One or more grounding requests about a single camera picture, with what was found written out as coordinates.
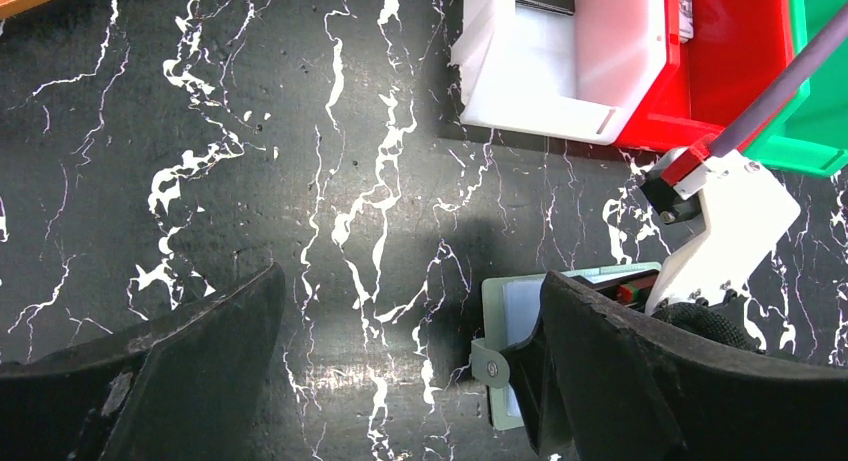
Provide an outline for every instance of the white robot part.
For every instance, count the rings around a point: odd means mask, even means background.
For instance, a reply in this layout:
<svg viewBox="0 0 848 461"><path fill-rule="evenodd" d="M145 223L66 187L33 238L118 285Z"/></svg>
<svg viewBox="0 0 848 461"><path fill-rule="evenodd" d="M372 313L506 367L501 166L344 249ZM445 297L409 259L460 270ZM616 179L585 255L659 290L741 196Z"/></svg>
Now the white robot part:
<svg viewBox="0 0 848 461"><path fill-rule="evenodd" d="M801 212L768 169L738 151L711 160L709 171L721 175L708 176L708 182L693 178L702 185L705 230L665 260L645 307L648 315L660 304L699 298L720 303L728 286L747 281ZM705 178L698 170L690 177Z"/></svg>

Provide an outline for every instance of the white bin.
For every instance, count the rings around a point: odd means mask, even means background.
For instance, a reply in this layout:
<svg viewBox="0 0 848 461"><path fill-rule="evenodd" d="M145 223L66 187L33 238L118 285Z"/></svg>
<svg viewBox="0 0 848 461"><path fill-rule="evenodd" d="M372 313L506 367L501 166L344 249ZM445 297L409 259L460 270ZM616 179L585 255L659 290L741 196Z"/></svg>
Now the white bin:
<svg viewBox="0 0 848 461"><path fill-rule="evenodd" d="M464 124L613 143L666 62L664 0L575 0L574 16L464 0Z"/></svg>

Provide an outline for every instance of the green box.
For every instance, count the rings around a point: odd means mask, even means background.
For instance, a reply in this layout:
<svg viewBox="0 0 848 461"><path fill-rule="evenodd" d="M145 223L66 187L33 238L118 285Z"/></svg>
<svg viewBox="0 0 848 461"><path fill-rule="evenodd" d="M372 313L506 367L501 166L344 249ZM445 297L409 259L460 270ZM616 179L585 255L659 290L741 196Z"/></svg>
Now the green box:
<svg viewBox="0 0 848 461"><path fill-rule="evenodd" d="M790 0L798 53L848 0ZM848 163L848 43L843 43L745 150L764 165L832 176Z"/></svg>

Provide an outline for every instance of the green bin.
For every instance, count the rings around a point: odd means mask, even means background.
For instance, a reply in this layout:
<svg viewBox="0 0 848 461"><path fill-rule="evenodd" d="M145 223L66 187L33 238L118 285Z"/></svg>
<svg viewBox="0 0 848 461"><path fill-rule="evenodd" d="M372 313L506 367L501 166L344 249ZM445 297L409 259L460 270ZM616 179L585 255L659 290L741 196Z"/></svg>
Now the green bin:
<svg viewBox="0 0 848 461"><path fill-rule="evenodd" d="M848 0L790 0L797 53ZM848 163L848 42L807 80L745 150L766 166L832 176Z"/></svg>

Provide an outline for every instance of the plastic storage bin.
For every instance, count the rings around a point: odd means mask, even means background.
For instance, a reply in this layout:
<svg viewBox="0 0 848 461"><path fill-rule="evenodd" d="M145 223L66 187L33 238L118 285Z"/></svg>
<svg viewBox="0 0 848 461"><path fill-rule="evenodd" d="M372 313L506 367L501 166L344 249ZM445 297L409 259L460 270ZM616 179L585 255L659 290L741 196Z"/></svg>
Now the plastic storage bin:
<svg viewBox="0 0 848 461"><path fill-rule="evenodd" d="M678 0L666 0L665 67L617 146L665 152L719 134L794 57L789 0L692 1L684 44Z"/></svg>
<svg viewBox="0 0 848 461"><path fill-rule="evenodd" d="M465 124L611 144L665 59L664 0L575 0L575 15L464 0Z"/></svg>
<svg viewBox="0 0 848 461"><path fill-rule="evenodd" d="M790 0L795 48L803 49L848 0ZM831 176L848 163L848 44L804 83L745 150L766 166Z"/></svg>

